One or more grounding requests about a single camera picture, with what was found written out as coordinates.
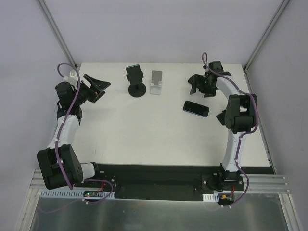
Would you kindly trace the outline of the black phone blue edge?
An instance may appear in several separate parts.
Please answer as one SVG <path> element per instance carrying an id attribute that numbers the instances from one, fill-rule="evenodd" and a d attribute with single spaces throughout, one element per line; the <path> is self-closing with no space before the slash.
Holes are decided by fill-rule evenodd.
<path id="1" fill-rule="evenodd" d="M 185 101 L 183 111 L 202 117 L 208 117 L 209 107 L 191 101 Z"/>

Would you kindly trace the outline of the silver folding phone stand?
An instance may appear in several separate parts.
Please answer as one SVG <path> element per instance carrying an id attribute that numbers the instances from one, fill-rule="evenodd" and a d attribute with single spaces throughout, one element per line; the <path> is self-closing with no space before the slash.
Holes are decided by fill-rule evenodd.
<path id="1" fill-rule="evenodd" d="M 153 70 L 151 75 L 150 93 L 160 95 L 162 91 L 162 71 Z"/>

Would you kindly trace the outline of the black phone teal edge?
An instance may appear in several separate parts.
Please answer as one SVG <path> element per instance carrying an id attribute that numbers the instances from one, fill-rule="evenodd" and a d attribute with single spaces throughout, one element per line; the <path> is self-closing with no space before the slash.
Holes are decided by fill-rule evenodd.
<path id="1" fill-rule="evenodd" d="M 142 83 L 143 72 L 138 64 L 126 67 L 127 80 L 131 85 Z"/>

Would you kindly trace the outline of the black round-base phone stand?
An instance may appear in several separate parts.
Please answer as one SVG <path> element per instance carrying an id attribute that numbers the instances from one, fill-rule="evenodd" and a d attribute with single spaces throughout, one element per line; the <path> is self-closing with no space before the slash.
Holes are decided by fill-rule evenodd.
<path id="1" fill-rule="evenodd" d="M 143 84 L 143 82 L 137 85 L 130 84 L 128 87 L 128 93 L 132 97 L 139 98 L 146 93 L 146 86 Z"/>

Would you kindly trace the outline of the black folding phone stand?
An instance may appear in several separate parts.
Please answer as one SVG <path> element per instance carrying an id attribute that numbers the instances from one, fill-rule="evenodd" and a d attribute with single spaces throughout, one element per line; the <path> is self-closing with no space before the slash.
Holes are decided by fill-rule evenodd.
<path id="1" fill-rule="evenodd" d="M 226 126 L 226 109 L 216 116 L 221 125 Z"/>

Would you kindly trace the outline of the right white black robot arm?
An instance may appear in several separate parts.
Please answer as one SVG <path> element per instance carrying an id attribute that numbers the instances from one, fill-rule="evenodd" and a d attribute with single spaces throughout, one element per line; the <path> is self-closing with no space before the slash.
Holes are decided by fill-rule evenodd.
<path id="1" fill-rule="evenodd" d="M 200 91 L 205 98 L 214 97 L 220 90 L 228 100 L 226 109 L 217 115 L 221 125 L 228 130 L 226 152 L 218 172 L 207 180 L 207 187 L 221 192 L 241 181 L 241 157 L 247 135 L 258 127 L 257 97 L 246 93 L 225 72 L 220 61 L 205 63 L 203 75 L 192 75 L 188 83 L 190 94 Z"/>

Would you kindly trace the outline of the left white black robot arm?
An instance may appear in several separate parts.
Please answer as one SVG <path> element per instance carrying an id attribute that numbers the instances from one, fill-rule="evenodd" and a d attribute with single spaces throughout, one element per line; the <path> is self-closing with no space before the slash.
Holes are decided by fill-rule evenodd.
<path id="1" fill-rule="evenodd" d="M 57 128 L 48 147 L 38 151 L 37 159 L 45 186 L 49 190 L 74 186 L 83 180 L 91 186 L 101 184 L 102 176 L 95 162 L 81 163 L 75 154 L 72 143 L 81 119 L 81 105 L 86 101 L 96 103 L 111 84 L 83 76 L 89 83 L 72 85 L 61 82 L 56 85 L 59 101 L 57 103 Z"/>

